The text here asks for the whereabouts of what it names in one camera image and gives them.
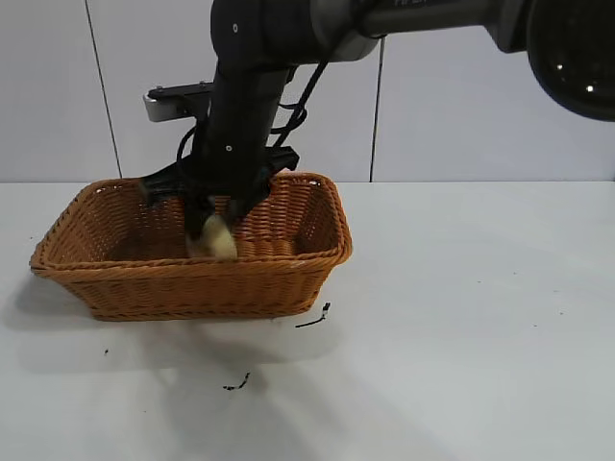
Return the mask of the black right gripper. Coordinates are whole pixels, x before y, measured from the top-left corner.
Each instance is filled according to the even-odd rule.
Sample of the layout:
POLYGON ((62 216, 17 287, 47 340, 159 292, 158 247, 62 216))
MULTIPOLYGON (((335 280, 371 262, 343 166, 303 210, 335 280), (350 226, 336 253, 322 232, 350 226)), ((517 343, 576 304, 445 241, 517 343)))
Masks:
MULTIPOLYGON (((228 201, 228 225, 239 226, 250 212, 270 193, 271 180, 282 170, 294 171, 299 155, 291 147, 266 147, 265 162, 250 183, 253 196, 231 198, 228 201)), ((184 200, 184 236, 189 255, 208 255, 203 227, 215 214, 213 197, 238 197, 238 187, 213 179, 201 179, 192 170, 196 163, 189 157, 180 158, 158 172, 139 179, 138 186, 145 203, 153 206, 173 198, 184 200)))

